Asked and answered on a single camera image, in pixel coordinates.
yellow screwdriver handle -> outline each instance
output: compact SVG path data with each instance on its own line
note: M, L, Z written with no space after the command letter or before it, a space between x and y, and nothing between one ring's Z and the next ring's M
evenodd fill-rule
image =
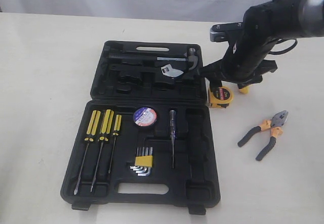
M110 134L113 114L114 114L113 110L107 109L105 111L101 129L100 129L100 135L99 135L100 141L108 141L108 135Z
M94 138L96 136L98 123L100 119L101 112L94 110L91 114L90 122L87 128L87 135L85 137L85 141L94 141Z
M122 123L122 116L121 115L117 115L116 119L115 119L115 125L113 126L113 132L112 135L119 135L119 131L120 131L120 125Z

black cable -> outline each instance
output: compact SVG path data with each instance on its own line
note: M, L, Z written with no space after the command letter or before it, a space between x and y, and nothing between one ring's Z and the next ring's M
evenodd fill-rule
M287 42L289 40L294 40L295 41L294 44L292 44L290 47L288 47L286 49L283 49L281 51L275 51L275 52L270 51L269 54L271 54L271 55L281 55L281 54L285 54L285 53L290 52L291 50L293 50L297 46L297 43L298 43L298 41L296 39L288 39L288 40L281 39L281 40L279 40L277 42L277 44L284 43L284 42Z

white table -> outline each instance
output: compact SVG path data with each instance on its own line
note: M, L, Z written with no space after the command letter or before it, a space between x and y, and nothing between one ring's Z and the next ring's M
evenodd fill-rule
M279 70L211 109L221 202L206 216L164 205L107 204L71 210L60 188L103 44L107 40L197 43L204 64L227 44L210 22L0 14L0 223L324 223L324 38L277 56ZM290 112L262 162L263 119Z

tool kit case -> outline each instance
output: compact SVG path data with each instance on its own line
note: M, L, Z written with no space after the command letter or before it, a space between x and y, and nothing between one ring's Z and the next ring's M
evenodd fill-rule
M198 58L194 66L186 59L193 48ZM166 76L164 68L169 65L171 70L183 73L175 78ZM187 207L190 214L204 215L205 208L220 201L205 79L197 76L202 66L199 45L105 42L91 87L92 100L86 105L61 188L61 197L72 209L88 210L91 204L112 202L168 204ZM140 121L142 118L136 117L139 108L150 108L154 118ZM103 112L108 109L114 112L113 121L121 115L120 130L116 136L111 129L100 153L98 135L104 124ZM171 110L176 113L174 168ZM101 117L90 142L86 140L90 122L96 123L94 111L100 111ZM140 175L134 168L141 172L145 165L139 167L135 160L147 155L152 155L150 172ZM162 195L124 194L118 192L121 183L165 184L169 190Z

case lid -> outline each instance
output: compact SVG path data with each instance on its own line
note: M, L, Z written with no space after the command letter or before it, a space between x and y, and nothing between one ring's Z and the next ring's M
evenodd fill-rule
M143 100L205 104L205 79L197 44L107 41L91 87L93 100Z

